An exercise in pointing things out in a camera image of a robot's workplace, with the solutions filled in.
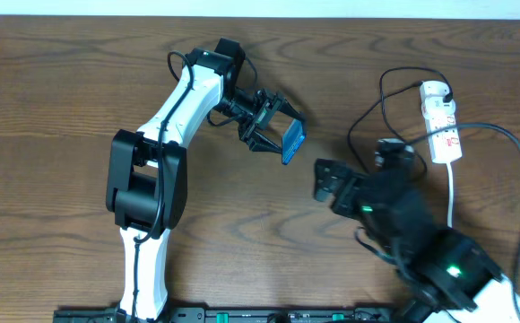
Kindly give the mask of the blue smartphone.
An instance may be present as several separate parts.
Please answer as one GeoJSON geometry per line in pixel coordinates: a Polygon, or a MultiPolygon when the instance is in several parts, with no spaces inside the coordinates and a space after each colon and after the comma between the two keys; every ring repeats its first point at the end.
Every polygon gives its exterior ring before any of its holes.
{"type": "Polygon", "coordinates": [[[294,119],[282,137],[282,164],[287,165],[306,139],[306,129],[301,120],[294,119]]]}

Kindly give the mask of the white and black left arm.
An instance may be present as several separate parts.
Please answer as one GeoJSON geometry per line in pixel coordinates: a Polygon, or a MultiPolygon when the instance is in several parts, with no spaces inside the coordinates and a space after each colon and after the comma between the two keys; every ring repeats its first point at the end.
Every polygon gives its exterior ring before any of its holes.
{"type": "Polygon", "coordinates": [[[159,111],[136,131],[112,139],[106,207],[125,249],[125,289],[118,322],[155,322],[168,300],[165,267],[169,235],[187,201],[187,149],[216,110],[238,125],[252,152],[276,153],[282,164],[306,139],[306,118],[279,92],[238,87],[248,61],[240,43],[222,38],[214,50],[179,53],[182,72],[159,111]]]}

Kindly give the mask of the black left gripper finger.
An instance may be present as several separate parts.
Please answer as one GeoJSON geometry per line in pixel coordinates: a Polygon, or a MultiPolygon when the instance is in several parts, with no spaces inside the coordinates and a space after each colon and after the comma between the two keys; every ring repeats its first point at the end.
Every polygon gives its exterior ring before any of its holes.
{"type": "Polygon", "coordinates": [[[251,152],[282,153],[282,148],[278,144],[256,131],[247,139],[247,145],[251,152]]]}
{"type": "Polygon", "coordinates": [[[278,104],[278,108],[277,109],[281,113],[283,113],[283,114],[285,114],[288,117],[291,117],[293,119],[297,119],[300,122],[305,122],[306,121],[305,115],[302,112],[299,112],[296,109],[294,109],[292,107],[292,105],[282,95],[277,95],[276,96],[276,101],[277,101],[277,104],[278,104]]]}

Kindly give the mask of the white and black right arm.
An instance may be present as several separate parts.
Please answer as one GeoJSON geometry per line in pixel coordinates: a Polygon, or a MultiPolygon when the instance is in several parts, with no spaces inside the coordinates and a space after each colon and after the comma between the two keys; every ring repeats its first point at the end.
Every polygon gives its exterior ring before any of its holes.
{"type": "Polygon", "coordinates": [[[520,322],[514,281],[475,240],[435,222],[411,172],[407,159],[383,158],[371,174],[340,161],[315,163],[315,200],[331,197],[335,214],[360,222],[376,243],[371,252],[412,291],[390,321],[520,322]]]}

